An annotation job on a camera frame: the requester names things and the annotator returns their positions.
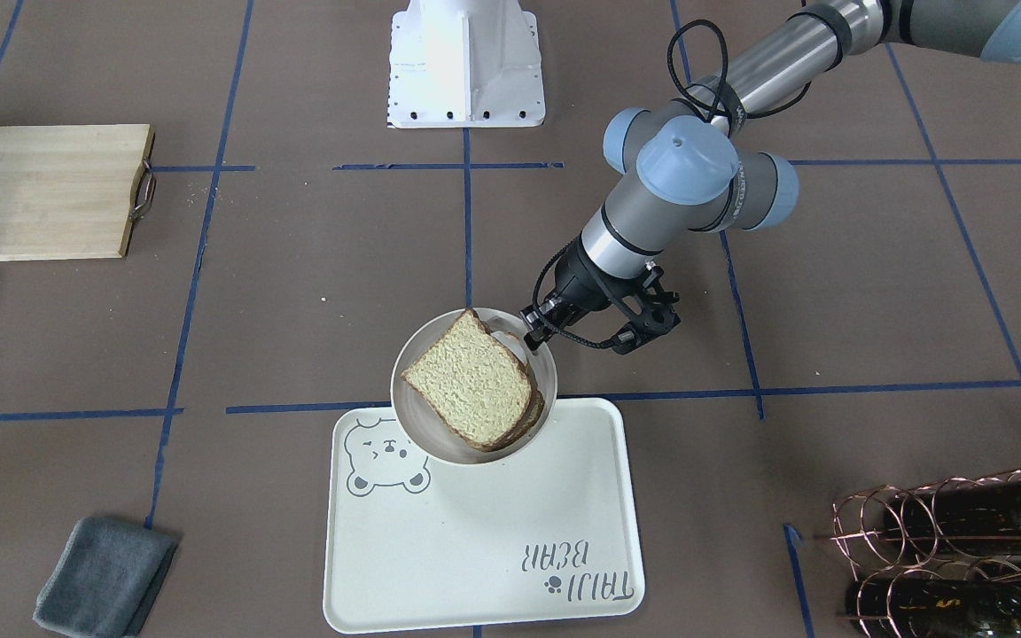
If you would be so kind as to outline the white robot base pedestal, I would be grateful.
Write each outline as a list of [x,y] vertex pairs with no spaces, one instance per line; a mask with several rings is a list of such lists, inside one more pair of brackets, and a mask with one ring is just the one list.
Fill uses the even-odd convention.
[[538,20],[518,1],[410,1],[390,24],[386,125],[539,127]]

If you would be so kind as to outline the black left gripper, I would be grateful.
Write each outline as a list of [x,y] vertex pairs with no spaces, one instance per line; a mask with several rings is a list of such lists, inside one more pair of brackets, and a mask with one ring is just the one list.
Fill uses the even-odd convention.
[[[591,261],[579,239],[571,241],[540,272],[531,303],[521,310],[526,347],[536,352],[562,336],[592,350],[627,354],[667,335],[680,323],[675,312],[680,296],[665,290],[663,274],[649,261],[637,268],[636,277],[613,277]],[[625,318],[611,338],[592,342],[570,332],[580,318],[607,308],[616,308]]]

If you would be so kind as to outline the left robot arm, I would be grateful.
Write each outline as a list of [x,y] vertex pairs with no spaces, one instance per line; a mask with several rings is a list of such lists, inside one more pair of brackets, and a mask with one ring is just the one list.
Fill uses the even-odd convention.
[[668,334],[678,295],[663,287],[657,258],[678,235],[769,229],[797,205],[791,163],[742,153],[733,137],[796,105],[815,77],[887,42],[1021,64],[1021,1],[805,3],[736,57],[712,21],[677,28],[666,49],[675,97],[609,121],[603,155],[620,181],[547,263],[551,290],[534,286],[521,311],[524,345],[534,351],[563,336],[624,354]]

